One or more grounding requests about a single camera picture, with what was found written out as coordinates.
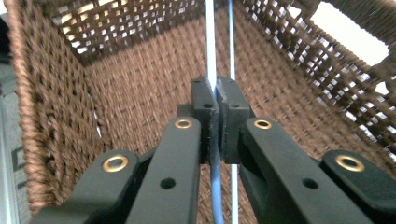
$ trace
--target brown wicker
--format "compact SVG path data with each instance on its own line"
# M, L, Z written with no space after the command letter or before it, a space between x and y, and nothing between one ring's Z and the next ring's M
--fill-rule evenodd
M104 151L140 155L158 144L177 104L190 100L190 80L205 74L203 2L6 1L34 214L64 202ZM396 152L396 2L330 2L389 46L382 63L368 66L309 20L319 0L237 1L238 82L256 114L279 121L310 156L350 149L395 177L388 153ZM294 19L289 4L301 16ZM224 5L216 13L216 38L218 70L227 75ZM381 82L386 95L375 92ZM228 173L223 165L227 222ZM212 222L208 178L203 165L202 223ZM255 222L243 188L240 193L241 223Z

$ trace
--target white rod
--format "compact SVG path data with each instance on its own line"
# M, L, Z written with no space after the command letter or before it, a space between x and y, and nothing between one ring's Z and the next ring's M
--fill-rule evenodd
M233 0L228 0L228 14L230 18L230 78L235 80L235 49L233 43Z
M213 92L215 92L217 82L214 11L213 0L206 0L207 78L209 79L209 83Z
M230 30L230 78L235 80L235 50L233 40L233 0L228 1L229 30ZM238 203L238 165L231 165L231 221L233 224L239 223L239 203Z

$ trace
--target black clamp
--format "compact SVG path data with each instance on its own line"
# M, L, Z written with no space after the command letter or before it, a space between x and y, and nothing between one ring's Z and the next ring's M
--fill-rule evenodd
M273 120L255 118L237 83L191 83L160 144L137 158L126 150L98 157L72 196L33 223L195 223L200 163L219 147L240 176L259 223L394 223L396 183L344 150L316 162Z

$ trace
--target wicker basket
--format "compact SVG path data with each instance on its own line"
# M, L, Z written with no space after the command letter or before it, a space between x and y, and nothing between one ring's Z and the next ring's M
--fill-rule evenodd
M395 177L389 152L396 152L396 2L328 1L384 41L389 56L368 66L325 34L309 20L319 0L236 1L237 80L255 113L279 121L310 156L320 159L328 150L345 148ZM218 70L227 75L228 14L225 2L217 3ZM289 4L302 10L299 17L289 14ZM6 5L35 214L64 202L101 153L123 148L140 155L158 144L177 104L190 100L191 79L205 74L205 5L197 0L7 0ZM375 92L381 82L386 95ZM228 221L229 166L222 170ZM203 223L212 222L208 178L203 165ZM255 222L243 188L240 194L241 222Z

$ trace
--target brass grommet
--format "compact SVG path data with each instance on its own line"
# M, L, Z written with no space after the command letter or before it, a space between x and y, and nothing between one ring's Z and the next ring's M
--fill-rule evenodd
M179 129L188 129L192 126L192 122L188 119L180 119L176 121L175 126Z
M112 161L117 161L117 160L120 160L120 164L117 164L117 165L111 165L110 164ZM123 168L125 168L125 166L127 164L128 164L128 158L126 158L124 156L121 156L121 155L116 155L116 156L108 158L105 161L105 163L103 163L103 169L106 172L113 173L113 172L117 172L117 171L122 170Z
M363 163L354 157L347 156L347 155L340 155L340 156L337 156L337 158L335 160L337 161L338 165L340 165L344 169L347 169L348 171L362 172L364 170ZM348 164L348 163L346 163L346 160L352 161L355 164L353 164L353 165Z
M260 129L270 129L272 127L272 124L270 121L267 121L265 119L258 119L254 121L254 126Z

